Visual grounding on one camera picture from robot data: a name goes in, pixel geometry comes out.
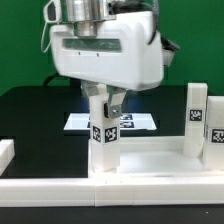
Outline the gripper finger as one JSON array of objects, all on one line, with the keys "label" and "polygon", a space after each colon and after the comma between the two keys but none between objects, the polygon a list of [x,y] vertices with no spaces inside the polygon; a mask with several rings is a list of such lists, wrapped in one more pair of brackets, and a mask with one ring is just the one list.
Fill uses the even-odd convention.
[{"label": "gripper finger", "polygon": [[106,118],[119,118],[122,114],[122,103],[127,90],[120,87],[106,86],[108,99],[104,104]]},{"label": "gripper finger", "polygon": [[92,81],[81,81],[83,94],[87,97],[96,96],[99,94],[98,84]]}]

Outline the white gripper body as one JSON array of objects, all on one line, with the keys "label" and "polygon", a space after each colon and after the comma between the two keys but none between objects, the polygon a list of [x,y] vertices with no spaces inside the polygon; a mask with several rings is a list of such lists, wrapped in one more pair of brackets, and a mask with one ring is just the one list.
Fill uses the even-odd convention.
[{"label": "white gripper body", "polygon": [[50,29],[51,49],[59,74],[80,80],[142,91],[164,77],[160,34],[150,11],[118,14],[97,24],[98,36],[79,38],[70,24]]}]

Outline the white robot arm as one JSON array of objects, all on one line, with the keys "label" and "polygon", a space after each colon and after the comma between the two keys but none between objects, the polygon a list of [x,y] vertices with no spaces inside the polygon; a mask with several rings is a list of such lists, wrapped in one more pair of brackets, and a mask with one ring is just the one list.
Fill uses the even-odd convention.
[{"label": "white robot arm", "polygon": [[43,16],[57,72],[90,96],[104,84],[109,118],[120,116],[128,90],[158,87],[180,50],[159,32],[158,0],[49,0]]}]

